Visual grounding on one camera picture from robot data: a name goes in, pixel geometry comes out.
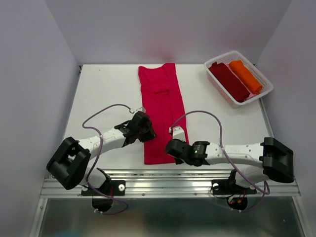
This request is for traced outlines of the crimson red t shirt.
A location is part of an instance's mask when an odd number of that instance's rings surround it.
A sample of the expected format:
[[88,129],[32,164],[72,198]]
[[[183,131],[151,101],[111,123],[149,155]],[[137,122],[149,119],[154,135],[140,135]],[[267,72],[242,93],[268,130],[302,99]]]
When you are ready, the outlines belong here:
[[141,84],[142,105],[152,121],[157,135],[144,143],[144,164],[174,163],[174,158],[165,153],[165,146],[172,139],[169,128],[185,114],[184,103],[174,63],[165,63],[158,68],[138,68]]

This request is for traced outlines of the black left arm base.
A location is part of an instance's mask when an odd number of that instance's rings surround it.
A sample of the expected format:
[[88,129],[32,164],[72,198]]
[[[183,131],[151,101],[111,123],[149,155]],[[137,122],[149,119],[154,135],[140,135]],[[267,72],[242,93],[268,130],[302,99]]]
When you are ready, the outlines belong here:
[[[98,192],[107,196],[113,197],[125,195],[126,181],[112,179],[102,169],[93,170],[88,178],[88,181]],[[85,178],[82,180],[80,185],[82,186],[82,196],[101,196],[98,192],[95,192],[87,185]]]

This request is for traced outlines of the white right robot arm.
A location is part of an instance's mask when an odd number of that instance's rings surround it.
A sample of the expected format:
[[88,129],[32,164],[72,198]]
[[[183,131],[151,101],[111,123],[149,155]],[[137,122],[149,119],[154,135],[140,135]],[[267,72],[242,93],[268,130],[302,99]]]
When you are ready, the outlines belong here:
[[272,137],[262,143],[225,145],[197,141],[189,145],[179,139],[170,140],[165,152],[176,164],[202,165],[230,164],[233,167],[227,187],[233,193],[256,183],[272,180],[279,183],[294,181],[294,152]]

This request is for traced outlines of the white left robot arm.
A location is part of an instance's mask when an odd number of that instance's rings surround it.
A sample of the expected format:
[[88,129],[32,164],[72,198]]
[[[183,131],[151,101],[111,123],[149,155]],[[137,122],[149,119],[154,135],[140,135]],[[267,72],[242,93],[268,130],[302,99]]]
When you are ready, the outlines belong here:
[[63,140],[48,164],[47,171],[70,190],[77,185],[92,186],[100,195],[110,188],[110,177],[99,168],[89,167],[90,160],[113,149],[123,148],[136,140],[147,142],[156,138],[149,115],[143,111],[133,114],[131,120],[116,125],[109,131],[90,138]]

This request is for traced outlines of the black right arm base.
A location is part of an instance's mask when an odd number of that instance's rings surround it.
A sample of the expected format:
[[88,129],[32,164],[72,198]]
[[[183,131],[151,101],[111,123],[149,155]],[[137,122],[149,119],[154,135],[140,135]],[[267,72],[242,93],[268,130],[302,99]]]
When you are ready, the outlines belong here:
[[236,170],[231,171],[227,179],[212,180],[211,190],[213,194],[218,195],[254,195],[257,194],[256,190],[244,188],[236,184]]

